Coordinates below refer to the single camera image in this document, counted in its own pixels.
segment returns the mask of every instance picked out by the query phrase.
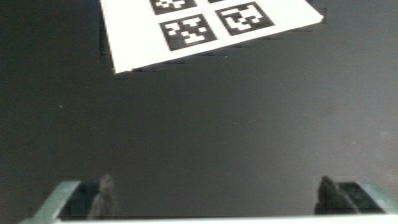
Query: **white paper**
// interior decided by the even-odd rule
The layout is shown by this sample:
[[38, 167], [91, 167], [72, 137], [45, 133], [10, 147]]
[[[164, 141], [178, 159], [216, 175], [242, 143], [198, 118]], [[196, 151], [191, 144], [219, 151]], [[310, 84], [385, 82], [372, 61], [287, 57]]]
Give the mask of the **white paper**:
[[324, 18], [306, 0], [102, 0], [102, 8], [116, 73]]

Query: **black and white pattern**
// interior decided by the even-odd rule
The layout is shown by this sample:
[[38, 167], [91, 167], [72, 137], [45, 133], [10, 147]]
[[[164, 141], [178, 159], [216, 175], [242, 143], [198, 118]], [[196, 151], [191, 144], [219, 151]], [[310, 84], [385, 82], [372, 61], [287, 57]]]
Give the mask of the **black and white pattern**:
[[216, 2], [221, 2], [221, 1], [225, 1], [225, 0], [209, 0], [210, 3], [216, 3]]
[[217, 40], [203, 15], [161, 24], [171, 50], [178, 50]]
[[150, 0], [155, 14], [161, 15], [196, 7], [194, 0]]
[[274, 22], [257, 2], [219, 10], [217, 15], [232, 35], [239, 35], [274, 26]]

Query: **dark surface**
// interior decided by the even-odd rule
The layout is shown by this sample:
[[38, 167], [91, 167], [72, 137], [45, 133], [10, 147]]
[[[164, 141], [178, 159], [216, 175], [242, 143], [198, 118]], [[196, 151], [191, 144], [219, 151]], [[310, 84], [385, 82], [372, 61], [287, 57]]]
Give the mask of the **dark surface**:
[[397, 1], [315, 5], [313, 32], [114, 78], [97, 1], [0, 1], [0, 223], [106, 173], [125, 216], [310, 215], [324, 175], [398, 199]]

